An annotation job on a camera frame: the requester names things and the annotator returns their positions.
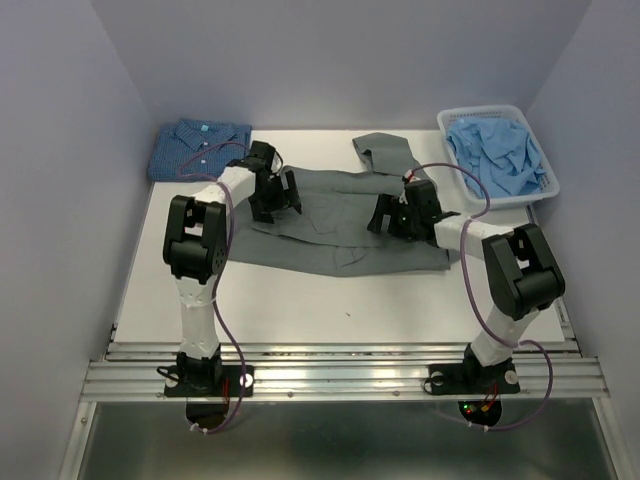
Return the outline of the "grey long sleeve shirt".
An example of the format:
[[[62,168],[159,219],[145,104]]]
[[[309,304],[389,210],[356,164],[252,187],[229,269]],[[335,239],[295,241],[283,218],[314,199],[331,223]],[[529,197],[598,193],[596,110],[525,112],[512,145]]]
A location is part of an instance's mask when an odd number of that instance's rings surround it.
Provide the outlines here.
[[[247,201],[238,205],[231,260],[332,277],[449,270],[447,251],[367,229],[378,197],[400,195],[402,175],[418,164],[408,140],[370,133],[352,144],[361,173],[292,168],[300,213],[288,209],[259,223]]]

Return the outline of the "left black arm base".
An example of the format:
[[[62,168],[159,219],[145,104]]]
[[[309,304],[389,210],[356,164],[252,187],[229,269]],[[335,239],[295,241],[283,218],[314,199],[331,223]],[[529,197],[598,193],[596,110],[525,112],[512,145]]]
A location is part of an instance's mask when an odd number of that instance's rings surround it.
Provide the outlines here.
[[[253,395],[254,367],[223,364],[221,374],[215,379],[201,377],[185,380],[179,376],[178,368],[159,366],[156,373],[164,379],[164,395],[169,398],[238,398]]]

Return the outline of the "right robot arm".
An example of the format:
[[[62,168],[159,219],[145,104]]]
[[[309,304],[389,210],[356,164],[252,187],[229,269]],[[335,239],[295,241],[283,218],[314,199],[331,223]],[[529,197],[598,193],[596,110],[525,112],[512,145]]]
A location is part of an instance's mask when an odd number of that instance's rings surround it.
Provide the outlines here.
[[[484,262],[493,306],[479,320],[481,332],[470,344],[472,359],[460,366],[461,381],[472,390],[495,380],[495,366],[511,357],[533,320],[564,295],[564,277],[537,225],[497,226],[444,211],[430,180],[407,181],[399,196],[379,195],[367,230],[379,234],[384,223],[394,237],[457,251],[468,295],[466,260]]]

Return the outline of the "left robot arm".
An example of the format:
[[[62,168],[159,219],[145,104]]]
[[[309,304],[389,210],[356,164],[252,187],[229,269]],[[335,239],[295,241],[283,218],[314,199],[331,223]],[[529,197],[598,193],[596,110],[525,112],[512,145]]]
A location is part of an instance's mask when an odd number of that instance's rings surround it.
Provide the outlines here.
[[[219,178],[195,194],[173,197],[169,205],[162,256],[180,299],[176,369],[202,394],[222,384],[215,290],[230,253],[235,207],[243,201],[259,223],[272,224],[283,210],[302,212],[295,175],[268,143],[254,141],[246,156],[231,161]]]

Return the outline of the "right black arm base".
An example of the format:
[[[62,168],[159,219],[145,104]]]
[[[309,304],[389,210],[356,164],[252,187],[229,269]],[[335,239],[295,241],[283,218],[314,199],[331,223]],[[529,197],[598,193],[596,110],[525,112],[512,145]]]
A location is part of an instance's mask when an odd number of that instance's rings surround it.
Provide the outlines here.
[[[458,395],[472,397],[497,390],[498,394],[517,394],[521,391],[518,375],[512,362],[483,367],[469,362],[440,363],[427,366],[428,375],[423,390],[434,396]]]

